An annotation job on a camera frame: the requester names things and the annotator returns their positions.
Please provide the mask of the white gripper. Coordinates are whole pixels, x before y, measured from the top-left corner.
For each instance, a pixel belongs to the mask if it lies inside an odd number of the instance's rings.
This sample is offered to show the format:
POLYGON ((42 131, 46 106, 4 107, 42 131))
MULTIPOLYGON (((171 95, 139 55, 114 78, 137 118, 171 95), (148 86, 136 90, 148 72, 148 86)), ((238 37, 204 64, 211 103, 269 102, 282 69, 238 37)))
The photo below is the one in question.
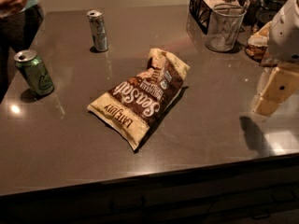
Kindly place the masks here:
MULTIPOLYGON (((268 49, 280 61, 299 63, 299 0, 288 0, 273 18, 268 49)), ((270 117, 298 89, 298 71, 278 66, 265 68, 252 101, 252 110, 270 117)))

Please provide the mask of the snack bag by arm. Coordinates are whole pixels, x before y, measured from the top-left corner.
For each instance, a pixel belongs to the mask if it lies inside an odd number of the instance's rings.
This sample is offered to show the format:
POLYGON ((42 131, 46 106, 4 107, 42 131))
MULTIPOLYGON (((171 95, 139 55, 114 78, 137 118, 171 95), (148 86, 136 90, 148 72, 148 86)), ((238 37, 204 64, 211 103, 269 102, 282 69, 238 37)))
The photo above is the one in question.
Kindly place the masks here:
POLYGON ((268 48, 270 25, 268 22, 261 29, 255 28, 247 41, 245 52, 254 61, 260 62, 268 48))

